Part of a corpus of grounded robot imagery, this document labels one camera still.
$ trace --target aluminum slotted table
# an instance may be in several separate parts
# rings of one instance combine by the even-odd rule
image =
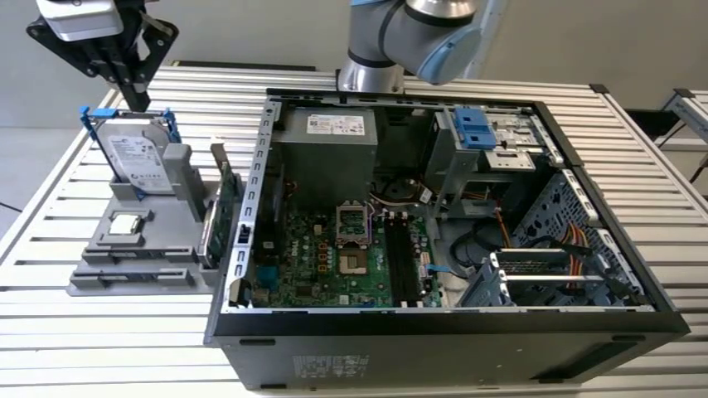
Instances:
[[[218,178],[211,137],[226,141],[234,168],[248,174],[268,87],[334,90],[335,76],[182,66],[156,75],[151,108],[176,112],[204,179]],[[406,87],[412,95],[546,102],[692,333],[583,386],[279,396],[708,396],[708,204],[612,96],[588,85],[480,80],[432,87],[410,79]],[[114,92],[102,105],[126,108]],[[110,178],[82,131],[0,241],[0,396],[248,396],[222,351],[202,347],[211,296],[64,293],[111,197]]]

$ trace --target circuit board card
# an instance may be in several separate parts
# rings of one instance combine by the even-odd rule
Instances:
[[[222,178],[216,196],[199,245],[199,253],[206,256],[211,269],[218,269],[222,265],[222,259],[230,245],[234,206],[238,202],[238,183],[228,163],[222,164]]]
[[[290,211],[283,261],[276,287],[271,287],[268,294],[268,307],[394,306],[384,220],[375,217],[371,222],[371,245],[366,249],[338,247],[336,214]],[[426,268],[419,260],[422,250],[430,254],[423,221],[412,222],[410,231],[411,250],[416,259],[414,272],[418,274]],[[438,283],[435,278],[428,280],[432,291],[422,297],[420,302],[426,307],[439,307]]]

